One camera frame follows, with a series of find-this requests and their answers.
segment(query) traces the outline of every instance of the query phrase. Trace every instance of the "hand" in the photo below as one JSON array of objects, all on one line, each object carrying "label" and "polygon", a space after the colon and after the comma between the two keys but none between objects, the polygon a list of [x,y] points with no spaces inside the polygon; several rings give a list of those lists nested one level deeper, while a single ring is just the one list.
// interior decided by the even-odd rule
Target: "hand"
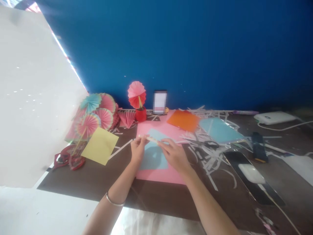
[{"label": "hand", "polygon": [[169,145],[158,141],[159,146],[163,150],[166,160],[179,174],[186,174],[192,168],[188,162],[186,153],[183,147],[178,146],[172,139],[162,139],[168,142]]},{"label": "hand", "polygon": [[131,146],[131,160],[141,162],[144,155],[144,147],[149,141],[146,139],[149,135],[144,135],[143,137],[137,137],[134,141],[130,143]]}]

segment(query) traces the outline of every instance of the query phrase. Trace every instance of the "table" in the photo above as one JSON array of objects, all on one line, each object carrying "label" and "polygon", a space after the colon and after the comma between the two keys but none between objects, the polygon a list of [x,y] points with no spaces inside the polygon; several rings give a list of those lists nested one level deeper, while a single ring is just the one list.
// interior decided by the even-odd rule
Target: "table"
[{"label": "table", "polygon": [[[269,139],[269,144],[297,155],[312,152],[313,130],[307,125],[276,132],[258,127],[252,116],[230,115],[228,119],[240,126],[239,132],[244,136],[251,136],[254,131],[263,136],[282,136],[282,138]],[[296,120],[275,125],[273,128],[282,129],[298,123],[299,121]],[[136,128],[123,130],[117,146],[123,146],[135,136]],[[215,191],[202,168],[202,163],[199,161],[197,164],[189,149],[186,146],[184,149],[188,160],[193,164],[193,168],[207,189],[239,229],[266,234],[263,225],[255,215],[255,208],[260,208],[279,226],[280,234],[296,234],[277,207],[262,206],[254,201],[235,171],[224,163],[221,164],[220,169],[227,169],[234,174],[237,188],[233,189],[234,180],[227,172],[217,170],[211,175],[219,190]],[[284,200],[286,206],[283,210],[301,234],[313,234],[313,187],[277,157],[269,156],[269,163],[262,164],[253,160],[252,153],[245,149],[240,151]],[[131,149],[130,145],[127,145],[109,160],[106,166],[86,159],[86,164],[77,171],[70,171],[68,167],[63,167],[49,172],[38,189],[100,201],[123,172],[130,158]],[[125,206],[199,221],[196,207],[184,185],[135,179]]]}]

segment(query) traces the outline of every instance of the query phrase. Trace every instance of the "phone screen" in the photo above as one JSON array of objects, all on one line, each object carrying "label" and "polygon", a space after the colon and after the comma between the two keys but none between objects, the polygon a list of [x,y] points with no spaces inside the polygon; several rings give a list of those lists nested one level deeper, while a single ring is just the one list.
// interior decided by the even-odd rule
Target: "phone screen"
[{"label": "phone screen", "polygon": [[157,90],[154,92],[153,113],[164,114],[166,108],[167,91]]}]

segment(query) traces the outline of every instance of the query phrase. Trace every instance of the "charging cable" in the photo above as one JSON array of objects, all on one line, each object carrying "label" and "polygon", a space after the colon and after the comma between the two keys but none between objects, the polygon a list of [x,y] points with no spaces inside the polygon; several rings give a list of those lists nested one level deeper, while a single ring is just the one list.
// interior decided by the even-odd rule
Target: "charging cable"
[{"label": "charging cable", "polygon": [[296,232],[301,235],[301,233],[299,232],[299,230],[295,227],[295,225],[293,224],[293,222],[289,219],[289,217],[286,215],[286,213],[280,208],[279,205],[277,205],[277,203],[274,201],[274,199],[268,194],[268,192],[266,191],[266,189],[263,187],[262,184],[258,184],[258,186],[260,187],[260,189],[262,189],[266,196],[278,207],[278,209],[280,209],[280,211],[284,214],[284,216],[287,218],[287,220],[289,221],[289,223],[293,226],[293,228],[296,230]]},{"label": "charging cable", "polygon": [[285,129],[281,129],[281,130],[272,129],[272,128],[268,128],[268,127],[264,127],[264,126],[261,126],[260,123],[258,123],[258,126],[264,128],[264,129],[272,130],[272,131],[285,131],[285,130],[288,130],[288,129],[291,129],[291,128],[294,128],[294,127],[297,127],[297,126],[301,126],[301,125],[304,125],[304,124],[308,124],[308,123],[311,123],[311,122],[313,122],[313,121],[300,123],[300,124],[298,124],[298,125],[294,125],[294,126],[291,126],[291,127],[287,127],[287,128],[285,128]]}]

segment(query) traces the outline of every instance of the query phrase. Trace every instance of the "bracelet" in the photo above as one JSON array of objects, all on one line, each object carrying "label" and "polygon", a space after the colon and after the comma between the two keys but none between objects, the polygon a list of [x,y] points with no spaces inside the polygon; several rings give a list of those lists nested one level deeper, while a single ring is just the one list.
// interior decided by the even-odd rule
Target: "bracelet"
[{"label": "bracelet", "polygon": [[112,205],[115,205],[115,206],[124,206],[125,205],[125,202],[123,202],[122,204],[115,204],[114,202],[112,202],[110,199],[109,199],[109,196],[108,196],[108,192],[105,194],[105,196],[107,197],[107,200],[112,204]]}]

